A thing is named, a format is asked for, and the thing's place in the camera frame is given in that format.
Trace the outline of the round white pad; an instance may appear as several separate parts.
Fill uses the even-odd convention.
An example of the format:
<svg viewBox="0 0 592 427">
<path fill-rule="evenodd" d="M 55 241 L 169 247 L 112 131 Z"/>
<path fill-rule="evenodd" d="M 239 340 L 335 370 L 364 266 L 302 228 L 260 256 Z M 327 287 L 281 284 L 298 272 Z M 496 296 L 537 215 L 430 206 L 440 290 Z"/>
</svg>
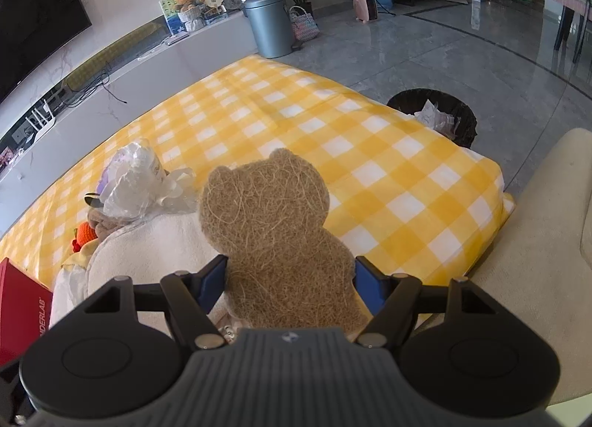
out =
<svg viewBox="0 0 592 427">
<path fill-rule="evenodd" d="M 202 232 L 199 215 L 162 214 L 120 228 L 102 241 L 87 266 L 87 293 L 114 277 L 158 284 L 177 271 L 200 272 L 219 253 Z"/>
</svg>

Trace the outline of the bear shaped loofah sponge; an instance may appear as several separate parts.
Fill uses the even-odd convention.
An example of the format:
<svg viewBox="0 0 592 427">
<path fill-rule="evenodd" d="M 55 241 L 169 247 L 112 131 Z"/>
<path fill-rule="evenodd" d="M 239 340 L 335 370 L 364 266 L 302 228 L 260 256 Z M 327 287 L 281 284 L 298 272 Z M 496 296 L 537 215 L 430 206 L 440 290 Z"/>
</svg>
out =
<svg viewBox="0 0 592 427">
<path fill-rule="evenodd" d="M 329 210 L 319 171 L 287 149 L 211 171 L 199 217 L 210 245 L 228 259 L 233 317 L 250 328 L 338 327 L 348 337 L 367 325 L 354 257 L 324 227 Z"/>
</svg>

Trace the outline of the brown plush knot toy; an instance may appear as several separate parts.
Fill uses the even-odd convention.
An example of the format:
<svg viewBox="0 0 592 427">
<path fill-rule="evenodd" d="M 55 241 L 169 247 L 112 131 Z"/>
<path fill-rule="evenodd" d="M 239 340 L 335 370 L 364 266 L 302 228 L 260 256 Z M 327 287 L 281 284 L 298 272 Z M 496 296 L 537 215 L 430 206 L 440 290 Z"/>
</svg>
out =
<svg viewBox="0 0 592 427">
<path fill-rule="evenodd" d="M 127 224 L 125 220 L 106 216 L 101 209 L 96 208 L 88 211 L 87 222 L 100 242 Z"/>
</svg>

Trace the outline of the orange crochet fruit toy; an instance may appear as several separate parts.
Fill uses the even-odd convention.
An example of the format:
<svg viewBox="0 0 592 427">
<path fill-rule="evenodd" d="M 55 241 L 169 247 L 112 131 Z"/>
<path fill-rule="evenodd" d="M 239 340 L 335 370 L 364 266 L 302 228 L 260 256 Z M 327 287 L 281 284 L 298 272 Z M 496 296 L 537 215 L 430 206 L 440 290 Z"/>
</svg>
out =
<svg viewBox="0 0 592 427">
<path fill-rule="evenodd" d="M 97 235 L 95 230 L 92 226 L 89 225 L 89 222 L 81 223 L 75 230 L 74 230 L 74 238 L 71 241 L 72 252 L 77 253 L 84 247 L 86 244 L 94 241 L 97 239 Z"/>
</svg>

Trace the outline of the clear plastic bag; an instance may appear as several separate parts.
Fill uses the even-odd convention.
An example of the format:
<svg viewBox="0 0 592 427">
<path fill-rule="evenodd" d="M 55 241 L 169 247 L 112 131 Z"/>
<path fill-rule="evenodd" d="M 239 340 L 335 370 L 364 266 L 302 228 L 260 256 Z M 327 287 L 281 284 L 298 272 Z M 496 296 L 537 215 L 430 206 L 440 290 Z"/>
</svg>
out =
<svg viewBox="0 0 592 427">
<path fill-rule="evenodd" d="M 94 206 L 106 217 L 131 222 L 195 212 L 195 179 L 189 168 L 167 170 L 147 140 L 136 140 L 117 150 L 103 170 Z"/>
</svg>

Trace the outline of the beige sofa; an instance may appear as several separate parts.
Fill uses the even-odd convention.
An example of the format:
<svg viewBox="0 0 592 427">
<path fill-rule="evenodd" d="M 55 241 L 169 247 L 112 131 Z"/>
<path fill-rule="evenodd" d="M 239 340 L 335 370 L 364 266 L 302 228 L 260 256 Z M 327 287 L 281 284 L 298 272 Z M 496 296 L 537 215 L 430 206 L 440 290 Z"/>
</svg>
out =
<svg viewBox="0 0 592 427">
<path fill-rule="evenodd" d="M 555 403 L 591 391 L 591 156 L 589 131 L 565 133 L 471 274 L 557 353 Z"/>
</svg>

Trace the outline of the red cube box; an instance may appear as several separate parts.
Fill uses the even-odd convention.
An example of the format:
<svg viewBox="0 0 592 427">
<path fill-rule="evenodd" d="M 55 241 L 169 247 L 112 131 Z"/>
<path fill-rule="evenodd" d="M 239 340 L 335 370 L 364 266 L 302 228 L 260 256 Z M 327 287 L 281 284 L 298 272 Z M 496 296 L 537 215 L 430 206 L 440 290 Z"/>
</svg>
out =
<svg viewBox="0 0 592 427">
<path fill-rule="evenodd" d="M 0 268 L 0 364 L 20 357 L 49 326 L 52 293 L 8 258 Z"/>
</svg>

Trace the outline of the black waste basket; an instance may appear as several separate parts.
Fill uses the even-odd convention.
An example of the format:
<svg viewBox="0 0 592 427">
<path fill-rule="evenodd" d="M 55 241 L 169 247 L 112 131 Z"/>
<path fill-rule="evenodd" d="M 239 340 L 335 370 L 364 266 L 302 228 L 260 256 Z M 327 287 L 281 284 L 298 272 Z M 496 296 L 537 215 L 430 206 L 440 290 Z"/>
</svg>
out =
<svg viewBox="0 0 592 427">
<path fill-rule="evenodd" d="M 463 148 L 472 147 L 478 135 L 478 120 L 472 109 L 446 92 L 408 89 L 393 96 L 387 105 L 412 116 Z"/>
</svg>

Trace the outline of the white marble tv console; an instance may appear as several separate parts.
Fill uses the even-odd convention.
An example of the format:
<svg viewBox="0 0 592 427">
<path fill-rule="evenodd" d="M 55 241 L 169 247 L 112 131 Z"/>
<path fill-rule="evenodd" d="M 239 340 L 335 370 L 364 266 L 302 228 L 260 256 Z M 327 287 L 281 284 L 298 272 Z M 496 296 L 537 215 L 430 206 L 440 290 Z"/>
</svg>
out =
<svg viewBox="0 0 592 427">
<path fill-rule="evenodd" d="M 116 71 L 1 174 L 1 233 L 6 234 L 52 184 L 124 126 L 182 89 L 257 51 L 235 13 Z"/>
</svg>

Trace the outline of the white wifi router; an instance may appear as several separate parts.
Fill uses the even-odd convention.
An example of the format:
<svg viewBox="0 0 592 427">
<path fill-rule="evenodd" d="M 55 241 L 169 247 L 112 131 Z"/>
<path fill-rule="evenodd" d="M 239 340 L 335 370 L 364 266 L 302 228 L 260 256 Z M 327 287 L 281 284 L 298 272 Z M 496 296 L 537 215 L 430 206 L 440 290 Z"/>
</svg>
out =
<svg viewBox="0 0 592 427">
<path fill-rule="evenodd" d="M 56 117 L 51 111 L 49 103 L 44 99 L 40 106 L 34 106 L 31 109 L 25 120 L 34 130 L 34 140 L 37 142 L 53 128 Z"/>
</svg>

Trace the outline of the grey metal trash can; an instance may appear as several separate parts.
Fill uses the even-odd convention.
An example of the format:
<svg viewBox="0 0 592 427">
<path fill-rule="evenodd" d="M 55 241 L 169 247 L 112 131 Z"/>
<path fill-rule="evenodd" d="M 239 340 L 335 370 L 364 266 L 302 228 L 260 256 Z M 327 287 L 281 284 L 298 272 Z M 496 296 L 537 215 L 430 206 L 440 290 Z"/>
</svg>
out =
<svg viewBox="0 0 592 427">
<path fill-rule="evenodd" d="M 281 58 L 291 54 L 295 37 L 286 0 L 246 0 L 243 12 L 262 57 Z"/>
</svg>

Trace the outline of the woven small basket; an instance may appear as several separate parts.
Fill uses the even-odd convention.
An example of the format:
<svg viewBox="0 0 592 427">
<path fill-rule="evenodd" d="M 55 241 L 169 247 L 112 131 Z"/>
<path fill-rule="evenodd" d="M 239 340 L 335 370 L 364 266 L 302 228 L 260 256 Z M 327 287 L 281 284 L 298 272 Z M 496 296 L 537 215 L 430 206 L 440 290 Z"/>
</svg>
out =
<svg viewBox="0 0 592 427">
<path fill-rule="evenodd" d="M 292 30 L 297 41 L 311 41 L 318 37 L 320 30 L 312 14 L 304 10 L 302 6 L 291 6 L 289 16 Z"/>
</svg>

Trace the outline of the pink small heater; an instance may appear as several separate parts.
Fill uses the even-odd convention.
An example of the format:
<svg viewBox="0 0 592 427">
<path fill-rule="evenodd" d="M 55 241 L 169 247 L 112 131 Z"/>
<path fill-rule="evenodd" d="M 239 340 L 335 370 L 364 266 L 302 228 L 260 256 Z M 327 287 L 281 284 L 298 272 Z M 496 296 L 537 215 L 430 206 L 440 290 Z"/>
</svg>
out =
<svg viewBox="0 0 592 427">
<path fill-rule="evenodd" d="M 364 24 L 378 20 L 376 0 L 352 0 L 355 17 Z"/>
</svg>

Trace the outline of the teddy bear figurine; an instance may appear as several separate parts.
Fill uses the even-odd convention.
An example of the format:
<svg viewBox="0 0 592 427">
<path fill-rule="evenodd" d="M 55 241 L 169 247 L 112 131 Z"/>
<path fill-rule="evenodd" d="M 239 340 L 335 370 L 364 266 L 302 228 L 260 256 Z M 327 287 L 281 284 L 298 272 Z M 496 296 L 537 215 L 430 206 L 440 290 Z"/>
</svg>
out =
<svg viewBox="0 0 592 427">
<path fill-rule="evenodd" d="M 197 0 L 175 0 L 175 8 L 178 13 L 191 10 L 197 6 Z"/>
</svg>

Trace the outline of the wall mounted black television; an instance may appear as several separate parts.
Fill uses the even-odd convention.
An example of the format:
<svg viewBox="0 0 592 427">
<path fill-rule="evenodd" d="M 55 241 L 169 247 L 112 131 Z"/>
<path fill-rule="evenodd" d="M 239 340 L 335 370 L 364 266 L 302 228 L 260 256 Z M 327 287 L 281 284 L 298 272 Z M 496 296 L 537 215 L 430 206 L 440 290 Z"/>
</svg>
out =
<svg viewBox="0 0 592 427">
<path fill-rule="evenodd" d="M 1 98 L 90 26 L 81 0 L 1 0 Z"/>
</svg>

